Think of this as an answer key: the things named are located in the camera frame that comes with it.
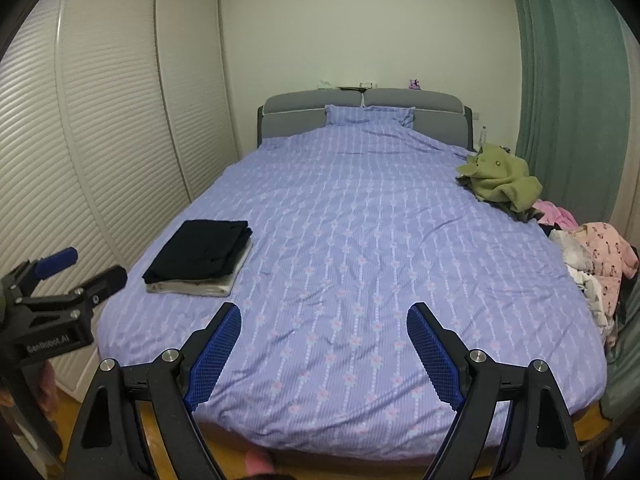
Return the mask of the black pants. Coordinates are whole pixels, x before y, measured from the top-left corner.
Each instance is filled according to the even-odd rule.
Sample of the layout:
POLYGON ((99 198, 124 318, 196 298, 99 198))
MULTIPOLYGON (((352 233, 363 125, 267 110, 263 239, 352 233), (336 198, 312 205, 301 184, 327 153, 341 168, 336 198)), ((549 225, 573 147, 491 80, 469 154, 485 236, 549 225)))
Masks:
POLYGON ((253 230, 246 220, 186 220, 142 275, 147 285, 230 275, 253 230))

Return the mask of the folded cream cloth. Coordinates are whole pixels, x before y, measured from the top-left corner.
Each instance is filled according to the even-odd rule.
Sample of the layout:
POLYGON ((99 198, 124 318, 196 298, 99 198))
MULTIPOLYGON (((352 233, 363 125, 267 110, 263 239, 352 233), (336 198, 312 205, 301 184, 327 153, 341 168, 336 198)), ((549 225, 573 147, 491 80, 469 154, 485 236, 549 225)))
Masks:
POLYGON ((253 248, 253 241, 248 240, 236 258, 230 274, 221 278, 208 278, 207 280, 172 280, 162 281, 153 284, 146 284, 145 289, 152 294, 179 294, 199 297, 228 297, 231 294, 236 278, 240 274, 242 267, 250 251, 253 248))

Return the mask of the pink slipper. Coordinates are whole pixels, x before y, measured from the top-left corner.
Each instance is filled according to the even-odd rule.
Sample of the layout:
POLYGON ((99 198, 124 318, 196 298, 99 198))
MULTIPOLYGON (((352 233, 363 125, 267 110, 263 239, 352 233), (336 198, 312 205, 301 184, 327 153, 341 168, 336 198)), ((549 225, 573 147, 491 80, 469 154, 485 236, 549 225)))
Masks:
POLYGON ((245 470, 249 477, 276 473, 270 454, 262 448, 250 448, 245 453, 245 470))

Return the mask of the white louvered wardrobe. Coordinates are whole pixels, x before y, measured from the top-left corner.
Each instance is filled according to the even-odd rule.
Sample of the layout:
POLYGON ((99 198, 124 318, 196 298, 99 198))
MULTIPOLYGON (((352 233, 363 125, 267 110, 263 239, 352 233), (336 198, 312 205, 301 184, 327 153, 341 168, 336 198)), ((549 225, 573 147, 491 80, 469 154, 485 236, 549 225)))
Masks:
POLYGON ((39 0, 1 62, 1 267, 132 266, 238 158, 220 0, 39 0))

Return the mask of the white grey garment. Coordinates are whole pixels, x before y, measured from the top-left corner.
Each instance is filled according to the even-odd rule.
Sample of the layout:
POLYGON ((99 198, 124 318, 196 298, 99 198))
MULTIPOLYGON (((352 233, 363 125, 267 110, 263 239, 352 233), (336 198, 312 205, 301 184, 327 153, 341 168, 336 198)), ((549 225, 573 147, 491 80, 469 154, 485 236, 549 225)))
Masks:
POLYGON ((605 344, 613 333, 614 320, 613 315, 608 313, 604 288, 597 279, 596 264, 590 252, 569 232, 553 230, 549 238, 561 248, 566 270, 586 298, 592 320, 605 344))

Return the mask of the pink patterned jacket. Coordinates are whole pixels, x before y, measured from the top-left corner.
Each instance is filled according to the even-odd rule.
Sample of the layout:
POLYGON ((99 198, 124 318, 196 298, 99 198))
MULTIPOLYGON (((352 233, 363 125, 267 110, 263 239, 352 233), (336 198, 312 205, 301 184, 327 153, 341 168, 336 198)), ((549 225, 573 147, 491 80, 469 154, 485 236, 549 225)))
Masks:
POLYGON ((632 280, 637 274, 638 256, 631 244, 606 222, 582 224, 572 235, 589 252, 594 276, 602 287, 605 314, 613 316, 623 278, 632 280))

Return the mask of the pink garment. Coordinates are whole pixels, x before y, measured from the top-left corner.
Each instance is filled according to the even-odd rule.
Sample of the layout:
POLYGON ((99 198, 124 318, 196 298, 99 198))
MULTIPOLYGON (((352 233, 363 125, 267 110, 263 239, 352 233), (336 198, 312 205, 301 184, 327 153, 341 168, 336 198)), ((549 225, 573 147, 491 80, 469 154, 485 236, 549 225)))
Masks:
POLYGON ((578 229, 578 222, 567 209, 556 206, 554 203, 548 202, 548 200, 536 200, 534 208, 541 213, 541 216, 538 218, 539 224, 558 226, 564 231, 574 231, 578 229))

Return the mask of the purple floral bed cover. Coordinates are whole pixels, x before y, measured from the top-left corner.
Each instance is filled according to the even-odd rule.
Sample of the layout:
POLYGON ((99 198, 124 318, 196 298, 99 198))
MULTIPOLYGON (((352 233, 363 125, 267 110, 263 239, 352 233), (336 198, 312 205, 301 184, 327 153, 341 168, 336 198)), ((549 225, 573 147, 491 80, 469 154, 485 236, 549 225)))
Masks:
POLYGON ((503 363, 546 361, 577 412, 606 363, 561 249, 457 184, 465 151, 390 126, 265 140, 180 214, 244 220, 242 328, 210 422, 263 448, 363 460, 436 452, 454 419, 406 330, 427 304, 503 363))

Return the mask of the beige curtain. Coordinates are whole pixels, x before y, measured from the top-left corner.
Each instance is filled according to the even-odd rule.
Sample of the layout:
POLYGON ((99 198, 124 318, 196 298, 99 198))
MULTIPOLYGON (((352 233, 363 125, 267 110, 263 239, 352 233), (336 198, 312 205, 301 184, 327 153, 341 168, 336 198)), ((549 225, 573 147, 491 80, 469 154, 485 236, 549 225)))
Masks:
POLYGON ((611 217, 612 225, 634 247, 639 247, 640 92, 639 43, 626 21, 619 16, 627 53, 629 75, 629 131, 620 187, 611 217))

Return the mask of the olive green sweater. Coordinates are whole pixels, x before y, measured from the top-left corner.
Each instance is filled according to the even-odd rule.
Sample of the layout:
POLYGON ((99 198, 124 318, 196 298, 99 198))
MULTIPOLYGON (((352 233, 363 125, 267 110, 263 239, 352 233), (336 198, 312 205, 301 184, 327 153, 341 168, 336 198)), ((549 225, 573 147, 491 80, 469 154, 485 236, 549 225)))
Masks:
POLYGON ((527 162, 499 145, 485 143, 457 168, 457 181, 480 201, 529 222, 542 217, 535 203, 542 184, 529 173, 527 162))

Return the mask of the purple floral pillow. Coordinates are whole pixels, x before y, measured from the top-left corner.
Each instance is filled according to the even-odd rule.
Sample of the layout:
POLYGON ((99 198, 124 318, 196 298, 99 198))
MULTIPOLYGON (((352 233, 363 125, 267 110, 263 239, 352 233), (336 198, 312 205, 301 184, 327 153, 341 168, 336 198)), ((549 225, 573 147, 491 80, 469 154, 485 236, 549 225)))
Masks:
POLYGON ((370 122, 393 122, 401 127, 413 128, 414 107, 392 106, 338 106, 329 104, 326 111, 328 126, 370 124, 370 122))

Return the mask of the clear water bottle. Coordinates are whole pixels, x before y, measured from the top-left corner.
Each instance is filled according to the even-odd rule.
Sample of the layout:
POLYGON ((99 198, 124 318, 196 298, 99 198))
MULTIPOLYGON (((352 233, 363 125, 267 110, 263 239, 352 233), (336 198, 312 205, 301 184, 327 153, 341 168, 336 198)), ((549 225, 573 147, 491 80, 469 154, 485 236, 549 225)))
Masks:
POLYGON ((480 148, 482 148, 486 143, 487 135, 488 135, 488 128, 486 125, 482 125, 482 128, 480 128, 480 138, 478 139, 478 142, 480 142, 480 148))

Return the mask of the green curtain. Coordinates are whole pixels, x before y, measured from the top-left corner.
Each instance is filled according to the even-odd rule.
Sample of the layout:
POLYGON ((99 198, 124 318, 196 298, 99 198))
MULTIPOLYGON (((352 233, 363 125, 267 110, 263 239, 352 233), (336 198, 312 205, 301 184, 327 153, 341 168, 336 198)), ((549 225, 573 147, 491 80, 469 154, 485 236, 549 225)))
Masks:
POLYGON ((579 222, 611 217, 627 151, 630 88, 610 0, 515 0, 522 107, 515 153, 545 200, 579 222))

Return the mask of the grey upholstered headboard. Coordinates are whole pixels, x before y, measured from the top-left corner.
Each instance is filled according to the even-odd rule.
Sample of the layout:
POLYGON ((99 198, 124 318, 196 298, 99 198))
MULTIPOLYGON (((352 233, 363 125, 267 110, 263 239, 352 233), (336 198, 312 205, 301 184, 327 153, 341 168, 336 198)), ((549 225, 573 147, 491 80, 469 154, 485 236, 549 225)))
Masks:
POLYGON ((284 138, 342 118, 395 116, 401 125, 442 143, 473 148, 472 110, 455 96, 409 89, 323 89, 282 93, 257 110, 256 139, 284 138))

